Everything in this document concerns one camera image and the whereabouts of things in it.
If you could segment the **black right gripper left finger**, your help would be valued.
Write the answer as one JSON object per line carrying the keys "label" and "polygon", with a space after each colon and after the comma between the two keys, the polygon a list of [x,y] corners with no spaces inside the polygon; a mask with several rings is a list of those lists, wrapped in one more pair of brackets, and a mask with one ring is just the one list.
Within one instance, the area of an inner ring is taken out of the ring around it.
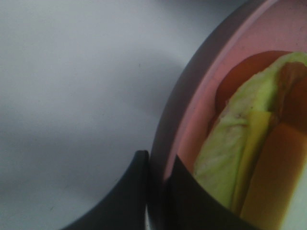
{"label": "black right gripper left finger", "polygon": [[144,230],[149,153],[138,150],[114,188],[66,230]]}

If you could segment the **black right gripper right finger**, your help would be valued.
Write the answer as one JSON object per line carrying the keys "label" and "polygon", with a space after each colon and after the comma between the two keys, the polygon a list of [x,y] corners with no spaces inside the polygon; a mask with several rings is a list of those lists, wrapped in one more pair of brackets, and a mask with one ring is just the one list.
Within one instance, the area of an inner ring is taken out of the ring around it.
{"label": "black right gripper right finger", "polygon": [[167,230],[255,230],[211,197],[176,157],[168,181]]}

